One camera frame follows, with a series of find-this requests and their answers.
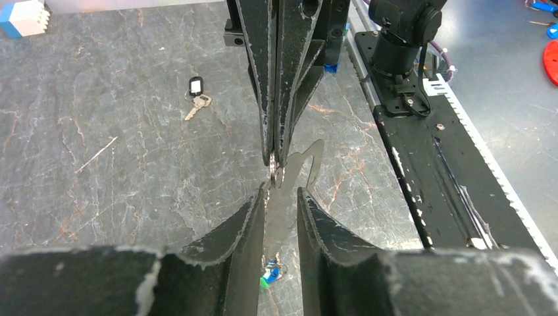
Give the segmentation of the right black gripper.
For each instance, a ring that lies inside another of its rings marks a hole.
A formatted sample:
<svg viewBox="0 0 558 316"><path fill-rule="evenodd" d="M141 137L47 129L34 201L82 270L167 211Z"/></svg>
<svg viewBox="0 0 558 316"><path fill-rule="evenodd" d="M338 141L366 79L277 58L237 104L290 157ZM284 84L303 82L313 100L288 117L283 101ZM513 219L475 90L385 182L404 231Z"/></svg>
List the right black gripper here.
<svg viewBox="0 0 558 316"><path fill-rule="evenodd" d="M276 65L274 157L283 167L292 137L296 87L311 52L318 65L338 62L347 24L349 1L227 1L225 45L246 46L259 109L261 147L270 164L272 75Z"/></svg>

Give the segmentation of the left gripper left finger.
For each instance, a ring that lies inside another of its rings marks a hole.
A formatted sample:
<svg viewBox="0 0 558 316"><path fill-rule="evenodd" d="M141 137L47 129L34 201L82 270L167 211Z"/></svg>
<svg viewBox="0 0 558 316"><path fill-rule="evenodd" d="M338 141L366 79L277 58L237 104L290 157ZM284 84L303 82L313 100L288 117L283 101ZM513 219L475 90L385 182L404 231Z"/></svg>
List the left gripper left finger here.
<svg viewBox="0 0 558 316"><path fill-rule="evenodd" d="M2 315L256 315L266 189L180 251L30 248L1 258Z"/></svg>

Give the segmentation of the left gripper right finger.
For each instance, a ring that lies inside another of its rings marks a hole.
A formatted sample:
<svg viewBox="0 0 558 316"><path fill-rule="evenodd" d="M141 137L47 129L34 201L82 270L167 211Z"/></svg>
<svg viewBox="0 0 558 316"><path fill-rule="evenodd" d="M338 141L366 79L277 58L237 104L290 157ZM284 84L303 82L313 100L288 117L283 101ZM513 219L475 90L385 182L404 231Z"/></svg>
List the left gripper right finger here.
<svg viewBox="0 0 558 316"><path fill-rule="evenodd" d="M306 315L556 315L557 275L531 251L380 249L297 190Z"/></svg>

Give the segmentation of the green key tag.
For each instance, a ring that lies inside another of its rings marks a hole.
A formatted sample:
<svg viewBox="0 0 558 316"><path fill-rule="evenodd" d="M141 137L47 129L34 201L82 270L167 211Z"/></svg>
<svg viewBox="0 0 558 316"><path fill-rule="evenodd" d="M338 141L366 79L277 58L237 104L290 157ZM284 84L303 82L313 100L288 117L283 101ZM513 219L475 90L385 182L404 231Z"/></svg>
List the green key tag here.
<svg viewBox="0 0 558 316"><path fill-rule="evenodd" d="M270 287L270 284L268 283L268 280L264 277L260 278L260 287L262 289L268 290Z"/></svg>

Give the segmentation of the blue key tag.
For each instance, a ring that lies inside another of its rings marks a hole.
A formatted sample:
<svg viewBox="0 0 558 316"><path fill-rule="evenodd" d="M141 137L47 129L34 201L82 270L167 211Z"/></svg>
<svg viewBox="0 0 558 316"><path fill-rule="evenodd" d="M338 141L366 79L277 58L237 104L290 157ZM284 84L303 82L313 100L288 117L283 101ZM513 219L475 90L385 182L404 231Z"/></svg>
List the blue key tag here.
<svg viewBox="0 0 558 316"><path fill-rule="evenodd" d="M264 268L264 274L262 276L264 282L269 285L276 282L282 274L282 266L276 260L270 260Z"/></svg>

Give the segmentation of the metal key organizer plate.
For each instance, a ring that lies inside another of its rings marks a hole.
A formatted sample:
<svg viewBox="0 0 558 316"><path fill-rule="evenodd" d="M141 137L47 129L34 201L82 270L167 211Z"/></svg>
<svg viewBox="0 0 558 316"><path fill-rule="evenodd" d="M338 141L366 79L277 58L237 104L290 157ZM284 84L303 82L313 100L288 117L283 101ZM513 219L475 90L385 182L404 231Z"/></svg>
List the metal key organizer plate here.
<svg viewBox="0 0 558 316"><path fill-rule="evenodd" d="M305 187L313 190L317 180L325 142L316 140L304 152L294 152L286 159L283 168L278 169L275 182L268 189L265 204L265 233L263 240L263 255L266 259L273 259L286 243L291 229L296 223L295 198L296 182L308 158L312 159L307 175Z"/></svg>

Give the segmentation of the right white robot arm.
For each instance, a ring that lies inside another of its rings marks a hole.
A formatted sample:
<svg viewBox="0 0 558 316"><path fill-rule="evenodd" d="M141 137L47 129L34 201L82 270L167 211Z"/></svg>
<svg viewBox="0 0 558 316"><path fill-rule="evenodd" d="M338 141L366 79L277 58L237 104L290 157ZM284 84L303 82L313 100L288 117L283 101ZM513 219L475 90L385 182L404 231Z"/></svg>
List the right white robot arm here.
<svg viewBox="0 0 558 316"><path fill-rule="evenodd" d="M381 27L373 69L392 78L408 76L419 49L442 23L443 5L371 1L369 18ZM339 59L349 6L349 1L227 3L226 43L247 52L266 166L286 164L295 125L326 67Z"/></svg>

